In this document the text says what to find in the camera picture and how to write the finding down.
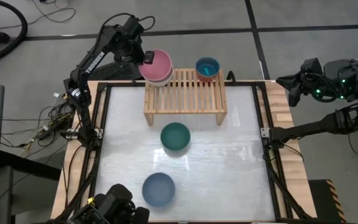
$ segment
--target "bowl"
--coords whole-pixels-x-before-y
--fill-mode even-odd
[[[162,80],[160,82],[153,82],[153,81],[150,81],[148,79],[144,79],[148,84],[152,85],[152,86],[165,86],[166,84],[168,84],[171,80],[172,80],[172,77],[173,77],[173,67],[171,67],[171,71],[170,71],[170,75],[167,76],[167,78],[165,80]]]
[[[152,64],[139,65],[140,74],[148,81],[162,82],[169,78],[172,69],[172,61],[163,50],[154,50]]]
[[[190,142],[190,131],[181,123],[170,123],[161,131],[162,145],[173,151],[184,149]]]
[[[167,206],[175,195],[175,184],[172,178],[158,172],[150,175],[142,186],[143,199],[153,207]]]
[[[197,77],[203,82],[212,81],[219,73],[219,69],[219,62],[212,57],[203,57],[196,62]]]

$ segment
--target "white table surface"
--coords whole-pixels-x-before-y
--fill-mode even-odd
[[[150,209],[151,222],[274,220],[252,89],[227,86],[226,95],[222,126],[210,114],[155,115],[148,126],[144,88],[113,87],[95,194],[123,184],[137,207]],[[160,142],[171,122],[191,133],[188,148],[178,154]],[[142,197],[144,180],[155,172],[175,183],[175,198],[165,208],[153,208]]]

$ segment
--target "gray floor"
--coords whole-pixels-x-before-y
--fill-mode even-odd
[[[12,5],[23,12],[28,21],[40,16],[31,0],[12,0]],[[358,1],[326,0],[251,0],[258,27],[335,26],[358,24]],[[64,6],[65,0],[58,0]],[[40,5],[44,12],[55,10],[53,4]],[[152,30],[183,30],[212,28],[248,28],[247,8],[243,0],[71,0],[77,10],[74,18],[57,24],[44,19],[30,26],[30,36],[94,34],[101,23],[118,12],[130,12],[139,17],[153,15],[157,22]],[[53,15],[65,19],[70,11]],[[122,23],[119,18],[112,23]],[[0,27],[18,23],[13,15],[0,9]],[[18,28],[7,29],[15,36]],[[324,30],[301,32],[260,33],[260,39],[272,79],[296,73],[304,59],[318,57],[320,62],[340,58],[358,59],[357,30]],[[6,87],[4,117],[36,118],[39,111],[53,103],[53,93],[63,91],[62,80],[85,56],[93,39],[26,41],[7,57],[0,60],[0,84]],[[202,34],[144,37],[144,49],[164,49],[173,59],[176,68],[193,67],[197,58],[210,55],[219,59],[223,69],[233,70],[238,79],[263,79],[254,39],[251,33]],[[295,124],[321,119],[346,103],[335,101],[321,104],[303,97],[291,112]],[[5,122],[3,131],[15,131],[36,126],[31,122]],[[12,136],[14,143],[21,143],[30,136]],[[358,132],[351,135],[358,150]],[[34,159],[45,157],[57,150],[64,141],[40,152]],[[358,223],[358,157],[352,153],[345,136],[319,134],[300,141],[309,179],[333,180],[339,199],[349,222]],[[17,150],[3,148],[12,153]],[[41,191],[53,195],[56,183],[40,186]],[[20,185],[23,191],[28,185]],[[20,223],[41,221],[48,218],[50,205],[37,212],[20,217]]]

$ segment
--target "pink bowl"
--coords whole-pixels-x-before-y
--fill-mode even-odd
[[[169,55],[163,50],[154,50],[153,64],[139,65],[140,74],[152,82],[166,80],[170,75],[172,61]]]

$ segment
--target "stacked pink bowls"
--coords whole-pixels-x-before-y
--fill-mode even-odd
[[[173,66],[169,54],[163,50],[153,50],[152,64],[139,65],[139,72],[145,81],[152,86],[164,86],[173,76]]]

